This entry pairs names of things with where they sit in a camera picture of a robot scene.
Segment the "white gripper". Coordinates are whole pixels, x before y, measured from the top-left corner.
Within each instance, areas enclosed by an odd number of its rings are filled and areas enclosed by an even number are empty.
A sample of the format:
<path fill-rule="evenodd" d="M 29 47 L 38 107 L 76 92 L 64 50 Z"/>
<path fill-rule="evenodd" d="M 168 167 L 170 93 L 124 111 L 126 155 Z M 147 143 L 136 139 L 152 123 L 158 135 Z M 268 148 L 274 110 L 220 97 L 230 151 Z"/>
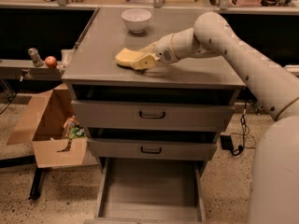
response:
<path fill-rule="evenodd" d="M 149 54 L 143 55 L 132 61 L 131 67 L 134 70 L 146 70 L 155 67 L 159 59 L 160 62 L 164 64 L 178 62 L 179 58 L 174 50 L 173 37 L 173 35 L 163 36 L 156 43 L 153 42 L 142 48 L 140 52 Z"/>

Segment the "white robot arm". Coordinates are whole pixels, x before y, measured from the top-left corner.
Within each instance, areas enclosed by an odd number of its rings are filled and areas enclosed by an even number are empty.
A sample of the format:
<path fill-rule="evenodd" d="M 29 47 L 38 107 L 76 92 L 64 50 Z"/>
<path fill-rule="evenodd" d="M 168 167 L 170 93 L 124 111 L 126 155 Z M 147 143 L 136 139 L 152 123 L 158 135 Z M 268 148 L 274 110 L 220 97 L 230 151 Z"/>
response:
<path fill-rule="evenodd" d="M 248 223 L 299 224 L 298 77 L 242 41 L 215 12 L 200 15 L 193 28 L 140 50 L 133 68 L 175 63 L 203 52 L 222 56 L 275 121 L 255 151 Z"/>

